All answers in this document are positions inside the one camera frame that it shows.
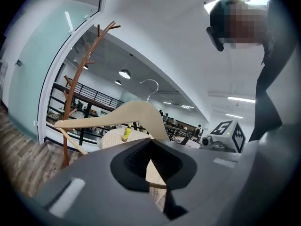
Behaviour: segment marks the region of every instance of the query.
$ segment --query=wooden floor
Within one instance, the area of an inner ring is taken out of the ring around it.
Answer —
[[[71,164],[82,154],[68,151]],[[0,162],[12,186],[32,197],[63,167],[63,148],[51,142],[38,144],[9,122],[0,106]]]

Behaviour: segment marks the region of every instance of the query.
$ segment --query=metal hanger hook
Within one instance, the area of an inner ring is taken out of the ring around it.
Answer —
[[[158,89],[159,89],[159,84],[158,84],[158,82],[156,82],[155,80],[145,80],[145,81],[142,81],[142,82],[139,82],[139,83],[142,84],[142,83],[144,83],[144,82],[146,82],[146,81],[154,81],[154,82],[157,84],[157,89],[156,89],[154,92],[152,92],[152,93],[147,97],[147,100],[146,100],[146,101],[149,101],[150,96],[158,91]]]

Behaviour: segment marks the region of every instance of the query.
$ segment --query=yellow bottle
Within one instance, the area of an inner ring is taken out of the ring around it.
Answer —
[[[130,135],[130,133],[131,133],[131,125],[128,125],[127,127],[126,127],[126,129],[124,130],[124,135],[123,135],[123,137],[122,137],[122,141],[123,142],[126,142],[127,141],[127,139],[128,139],[128,136]]]

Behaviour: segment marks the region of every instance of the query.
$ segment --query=wooden hanger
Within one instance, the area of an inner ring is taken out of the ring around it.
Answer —
[[[89,128],[131,122],[140,123],[154,139],[169,141],[160,113],[152,104],[145,101],[130,101],[124,103],[122,106],[105,116],[57,121],[54,127]]]

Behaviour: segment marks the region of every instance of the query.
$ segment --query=wooden coat rack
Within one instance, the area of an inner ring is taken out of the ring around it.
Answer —
[[[77,71],[74,75],[73,81],[71,82],[67,76],[65,76],[65,79],[67,80],[67,83],[70,85],[70,90],[69,93],[67,94],[66,90],[64,90],[64,95],[66,98],[66,107],[65,107],[65,113],[64,113],[64,120],[67,120],[68,117],[74,113],[76,110],[73,110],[72,112],[70,112],[71,109],[71,102],[72,102],[72,98],[73,98],[73,94],[74,94],[74,90],[76,87],[76,84],[79,80],[79,76],[81,74],[81,72],[83,71],[83,68],[85,65],[87,64],[93,64],[94,61],[88,61],[88,59],[91,56],[91,53],[94,51],[94,49],[96,48],[98,42],[106,35],[106,33],[114,28],[120,28],[120,25],[115,26],[115,22],[111,22],[104,30],[102,33],[100,33],[100,25],[97,25],[97,38],[95,39],[95,41],[93,42],[92,46],[88,48],[85,56],[83,57],[83,59],[81,60],[81,63],[79,65],[79,67],[77,68]],[[68,147],[67,147],[67,137],[64,134],[64,142],[63,142],[63,148],[64,148],[64,165],[65,167],[67,167],[69,165],[69,161],[68,161]]]

